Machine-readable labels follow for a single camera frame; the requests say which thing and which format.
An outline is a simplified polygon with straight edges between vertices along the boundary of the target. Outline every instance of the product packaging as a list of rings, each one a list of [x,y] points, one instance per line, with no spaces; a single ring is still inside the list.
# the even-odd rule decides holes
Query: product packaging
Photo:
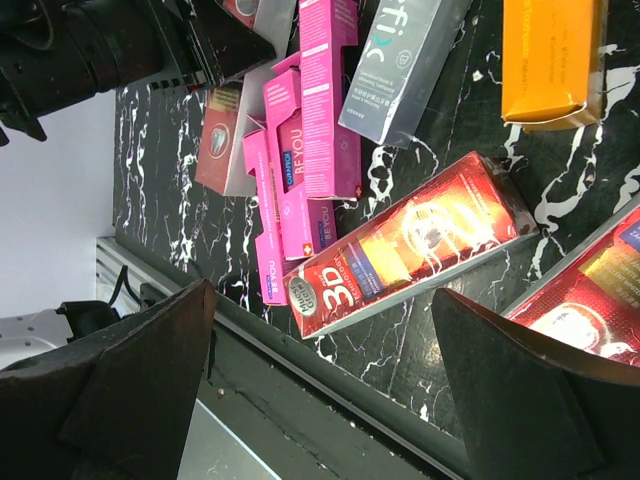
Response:
[[[502,117],[527,130],[600,120],[607,0],[504,0]]]
[[[407,148],[471,0],[381,0],[340,125]]]
[[[362,196],[360,136],[338,125],[348,88],[343,47],[357,45],[354,0],[300,2],[304,181],[310,198]]]
[[[303,338],[443,284],[537,231],[507,173],[470,153],[285,277]]]
[[[594,355],[640,366],[640,196],[503,316]]]
[[[244,138],[243,148],[247,173],[256,178],[263,228],[263,233],[256,238],[262,302],[265,305],[288,305],[283,288],[284,275],[291,271],[297,262],[287,262],[284,258],[267,131],[259,122],[256,122],[256,126],[258,130]]]
[[[276,62],[287,51],[296,0],[224,0],[223,5],[245,25],[271,42]],[[242,139],[264,118],[262,87],[273,78],[271,62],[248,72],[242,82],[209,93],[195,180],[225,196],[256,194],[256,179],[244,166]]]
[[[264,87],[269,149],[287,260],[310,257],[336,241],[333,203],[309,200],[305,190],[299,63],[297,53],[273,67],[278,76]]]

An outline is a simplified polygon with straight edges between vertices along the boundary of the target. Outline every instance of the black cable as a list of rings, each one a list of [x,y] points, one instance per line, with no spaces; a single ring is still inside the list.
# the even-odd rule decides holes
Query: black cable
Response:
[[[124,284],[124,288],[127,290],[127,293],[133,298],[133,300],[138,304],[142,305],[140,301],[140,297],[136,295],[131,288],[131,284],[129,283],[129,266],[123,265],[122,269],[120,269],[120,274],[118,275],[118,279],[116,280],[116,285],[113,289],[113,293],[111,294],[111,298],[109,299],[109,306],[113,306],[113,304],[118,299],[118,295],[120,295],[120,290],[122,290],[122,285]]]

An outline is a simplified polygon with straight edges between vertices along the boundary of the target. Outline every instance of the white label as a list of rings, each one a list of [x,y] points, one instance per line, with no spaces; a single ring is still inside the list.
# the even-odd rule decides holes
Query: white label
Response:
[[[320,0],[306,0],[305,2],[300,2],[300,8],[307,8],[314,3],[318,3]]]
[[[306,52],[302,52],[302,58],[310,57],[311,55],[315,55],[316,53],[324,52],[329,49],[328,43],[323,43],[322,45],[318,45],[317,47],[310,48]]]
[[[313,95],[314,93],[326,92],[329,90],[329,84],[325,83],[323,85],[318,85],[317,87],[307,88],[304,92],[302,92],[302,96],[306,97],[307,95]]]

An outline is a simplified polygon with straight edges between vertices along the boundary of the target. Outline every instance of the pink toothpaste box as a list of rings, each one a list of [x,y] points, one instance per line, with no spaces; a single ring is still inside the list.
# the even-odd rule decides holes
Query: pink toothpaste box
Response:
[[[269,151],[287,260],[310,257],[336,241],[333,203],[309,200],[305,190],[299,64],[299,53],[277,64],[273,67],[277,77],[264,86]]]
[[[262,124],[255,120],[254,122],[258,130],[244,137],[242,147],[247,174],[256,177],[260,218],[264,230],[256,238],[262,301],[265,305],[287,305],[282,280],[299,262],[287,262],[284,258],[273,167],[269,161],[269,140]]]
[[[310,198],[362,196],[360,135],[338,125],[349,89],[343,47],[358,45],[354,0],[300,2],[304,182]]]

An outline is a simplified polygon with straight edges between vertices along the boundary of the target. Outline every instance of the tooth image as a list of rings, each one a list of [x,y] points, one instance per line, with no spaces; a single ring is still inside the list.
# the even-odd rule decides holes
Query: tooth image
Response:
[[[214,128],[211,132],[211,155],[219,157],[227,143],[227,132],[222,128]]]

